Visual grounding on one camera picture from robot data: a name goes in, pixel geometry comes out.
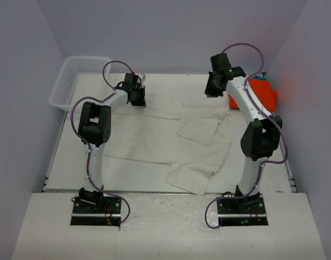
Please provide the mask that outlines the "white t shirt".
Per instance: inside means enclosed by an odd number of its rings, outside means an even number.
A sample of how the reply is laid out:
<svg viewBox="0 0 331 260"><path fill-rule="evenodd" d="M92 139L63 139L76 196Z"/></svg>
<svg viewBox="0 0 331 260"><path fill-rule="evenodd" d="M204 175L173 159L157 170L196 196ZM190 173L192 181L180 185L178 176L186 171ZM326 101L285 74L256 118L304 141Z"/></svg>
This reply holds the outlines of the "white t shirt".
<svg viewBox="0 0 331 260"><path fill-rule="evenodd" d="M169 165L166 183L204 194L230 152L229 122L228 107L222 104L125 105L113 112L104 155Z"/></svg>

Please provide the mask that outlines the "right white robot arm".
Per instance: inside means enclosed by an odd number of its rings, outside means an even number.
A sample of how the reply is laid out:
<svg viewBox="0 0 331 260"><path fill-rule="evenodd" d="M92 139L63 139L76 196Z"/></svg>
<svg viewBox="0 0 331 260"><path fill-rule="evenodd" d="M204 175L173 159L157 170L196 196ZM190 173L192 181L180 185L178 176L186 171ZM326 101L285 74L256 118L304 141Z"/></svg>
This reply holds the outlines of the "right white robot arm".
<svg viewBox="0 0 331 260"><path fill-rule="evenodd" d="M271 116L247 86L238 86L231 82L236 77L246 77L246 74L241 67L231 66L226 53L216 54L210 61L212 71L209 72L205 95L217 98L227 92L238 105L247 123L240 141L245 155L241 180L236 186L235 194L223 197L217 204L227 208L234 207L238 212L245 213L260 196L259 183L263 167L278 148L282 119Z"/></svg>

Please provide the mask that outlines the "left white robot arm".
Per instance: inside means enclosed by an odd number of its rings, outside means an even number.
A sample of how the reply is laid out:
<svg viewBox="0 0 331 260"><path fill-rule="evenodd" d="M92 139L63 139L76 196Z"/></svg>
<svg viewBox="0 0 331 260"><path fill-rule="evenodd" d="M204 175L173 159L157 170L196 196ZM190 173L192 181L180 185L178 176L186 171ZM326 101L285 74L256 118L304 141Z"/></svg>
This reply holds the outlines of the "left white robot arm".
<svg viewBox="0 0 331 260"><path fill-rule="evenodd" d="M86 101L81 108L78 135L87 145L85 184L79 190L79 199L87 209L98 213L104 208L102 181L102 157L105 144L112 131L112 113L130 103L134 107L146 107L144 74L125 74L113 92L103 100Z"/></svg>

